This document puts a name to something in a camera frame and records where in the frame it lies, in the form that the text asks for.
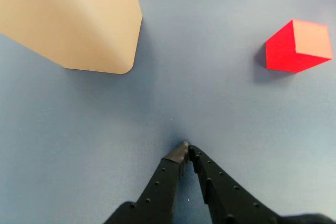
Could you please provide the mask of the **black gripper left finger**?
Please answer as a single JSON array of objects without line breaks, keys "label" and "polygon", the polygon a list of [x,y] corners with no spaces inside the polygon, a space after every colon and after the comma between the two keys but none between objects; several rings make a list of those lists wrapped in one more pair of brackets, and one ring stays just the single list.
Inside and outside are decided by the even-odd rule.
[{"label": "black gripper left finger", "polygon": [[188,162],[188,142],[165,155],[136,202],[126,201],[106,223],[172,223],[175,194]]}]

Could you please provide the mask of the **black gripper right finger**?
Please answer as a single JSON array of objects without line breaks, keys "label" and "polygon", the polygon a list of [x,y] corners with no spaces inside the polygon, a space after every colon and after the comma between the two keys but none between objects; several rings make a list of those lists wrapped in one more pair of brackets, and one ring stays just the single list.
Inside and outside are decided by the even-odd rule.
[{"label": "black gripper right finger", "polygon": [[212,223],[283,223],[198,147],[189,146],[189,158],[198,175]]}]

